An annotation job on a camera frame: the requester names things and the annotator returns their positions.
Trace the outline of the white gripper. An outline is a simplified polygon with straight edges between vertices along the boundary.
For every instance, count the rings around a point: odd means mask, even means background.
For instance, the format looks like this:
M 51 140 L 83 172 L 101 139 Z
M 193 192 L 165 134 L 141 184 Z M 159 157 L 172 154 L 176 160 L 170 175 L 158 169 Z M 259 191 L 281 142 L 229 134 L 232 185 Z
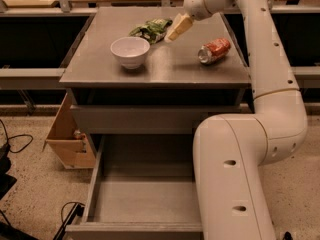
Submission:
M 164 40 L 175 41 L 179 36 L 193 26 L 193 20 L 210 18 L 217 12 L 232 7 L 234 0 L 184 0 L 183 7 L 186 14 L 178 14 L 172 25 L 167 29 Z

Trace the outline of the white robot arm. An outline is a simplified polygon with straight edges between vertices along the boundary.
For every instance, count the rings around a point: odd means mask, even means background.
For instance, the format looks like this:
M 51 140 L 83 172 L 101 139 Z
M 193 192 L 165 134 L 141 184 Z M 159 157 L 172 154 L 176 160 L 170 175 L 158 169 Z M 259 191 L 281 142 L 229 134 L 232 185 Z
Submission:
M 307 115 L 270 14 L 272 0 L 184 0 L 166 37 L 194 21 L 237 6 L 242 14 L 254 111 L 220 114 L 196 129 L 193 163 L 204 240 L 276 240 L 259 166 L 292 155 L 303 143 Z

